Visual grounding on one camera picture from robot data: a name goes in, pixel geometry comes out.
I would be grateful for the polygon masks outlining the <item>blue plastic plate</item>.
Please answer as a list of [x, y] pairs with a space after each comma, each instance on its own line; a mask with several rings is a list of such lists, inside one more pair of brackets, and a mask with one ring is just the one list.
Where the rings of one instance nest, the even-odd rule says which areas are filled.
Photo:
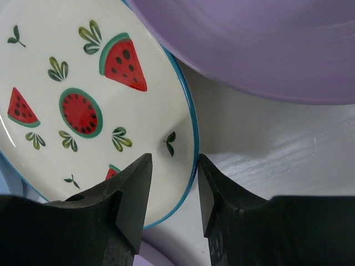
[[5, 161], [1, 161], [1, 194], [24, 196], [21, 178]]

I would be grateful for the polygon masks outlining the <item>watermelon pattern ceramic plate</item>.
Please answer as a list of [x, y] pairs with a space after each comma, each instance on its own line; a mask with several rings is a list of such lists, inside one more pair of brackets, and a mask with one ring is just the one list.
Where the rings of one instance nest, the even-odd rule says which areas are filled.
[[175, 58], [127, 1], [1, 2], [1, 154], [48, 201], [153, 158], [145, 228], [196, 173], [196, 112]]

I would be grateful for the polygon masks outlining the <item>purple plate front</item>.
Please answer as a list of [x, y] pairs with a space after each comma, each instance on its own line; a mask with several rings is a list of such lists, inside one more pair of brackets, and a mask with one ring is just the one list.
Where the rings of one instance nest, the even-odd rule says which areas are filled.
[[174, 266], [164, 254], [145, 241], [141, 241], [139, 254], [134, 256], [133, 266]]

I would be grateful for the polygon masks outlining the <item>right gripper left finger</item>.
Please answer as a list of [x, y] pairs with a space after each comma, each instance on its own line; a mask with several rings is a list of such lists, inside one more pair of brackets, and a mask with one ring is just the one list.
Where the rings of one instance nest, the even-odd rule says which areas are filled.
[[139, 253], [153, 160], [64, 201], [1, 196], [2, 265], [132, 265]]

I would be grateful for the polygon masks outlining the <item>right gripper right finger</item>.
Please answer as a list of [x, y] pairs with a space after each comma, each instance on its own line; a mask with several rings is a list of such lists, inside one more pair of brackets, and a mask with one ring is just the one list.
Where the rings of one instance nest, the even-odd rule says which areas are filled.
[[202, 226], [212, 265], [353, 265], [354, 197], [261, 198], [200, 155]]

